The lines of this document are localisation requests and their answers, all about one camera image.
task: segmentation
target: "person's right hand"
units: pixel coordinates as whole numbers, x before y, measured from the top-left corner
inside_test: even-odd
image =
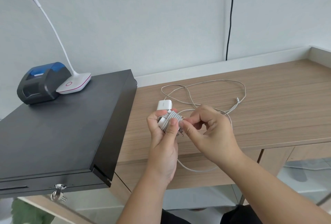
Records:
[[[205,124],[204,134],[198,132]],[[242,154],[228,118],[213,108],[200,105],[179,123],[194,145],[220,168]]]

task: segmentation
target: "black pants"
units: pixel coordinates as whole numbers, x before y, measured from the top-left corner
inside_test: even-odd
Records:
[[[190,224],[166,210],[162,210],[161,224]],[[223,215],[220,224],[262,224],[250,205],[238,205],[234,210]]]

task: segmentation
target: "white desk lamp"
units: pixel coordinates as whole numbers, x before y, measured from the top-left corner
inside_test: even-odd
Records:
[[[68,61],[68,64],[72,70],[72,76],[70,78],[68,78],[62,85],[60,85],[59,88],[56,89],[56,92],[58,93],[61,93],[61,94],[67,94],[67,93],[73,93],[73,92],[78,92],[78,91],[81,91],[85,86],[86,84],[89,82],[89,80],[91,79],[91,73],[77,73],[70,61],[69,61],[69,58],[68,58],[68,55],[67,55],[67,52],[66,50],[64,49],[64,46],[59,38],[59,35],[57,34],[52,22],[49,20],[47,14],[45,13],[44,9],[41,7],[40,3],[38,2],[38,0],[33,0],[35,2],[35,4],[38,6],[38,8],[41,10],[41,12],[44,14],[44,16],[46,17],[48,23],[51,25],[55,35],[56,35],[56,38],[58,39],[60,45],[61,45],[61,48],[64,52],[64,55],[66,56],[66,59]]]

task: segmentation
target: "person's left hand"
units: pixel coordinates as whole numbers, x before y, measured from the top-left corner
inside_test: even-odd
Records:
[[[178,121],[170,119],[166,133],[158,126],[158,117],[167,114],[167,110],[155,111],[147,117],[147,125],[151,132],[151,147],[149,150],[147,173],[167,186],[173,179],[177,167],[178,144],[176,134],[178,132]]]

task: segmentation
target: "pink trim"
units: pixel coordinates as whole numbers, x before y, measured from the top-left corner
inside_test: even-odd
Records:
[[[89,77],[84,81],[84,83],[82,83],[80,86],[76,87],[76,88],[73,88],[73,89],[70,89],[70,90],[65,90],[65,91],[61,91],[61,92],[67,92],[67,91],[72,91],[72,90],[76,90],[78,89],[79,87],[81,87],[83,84],[85,84],[85,82],[90,78],[91,75],[89,75]]]

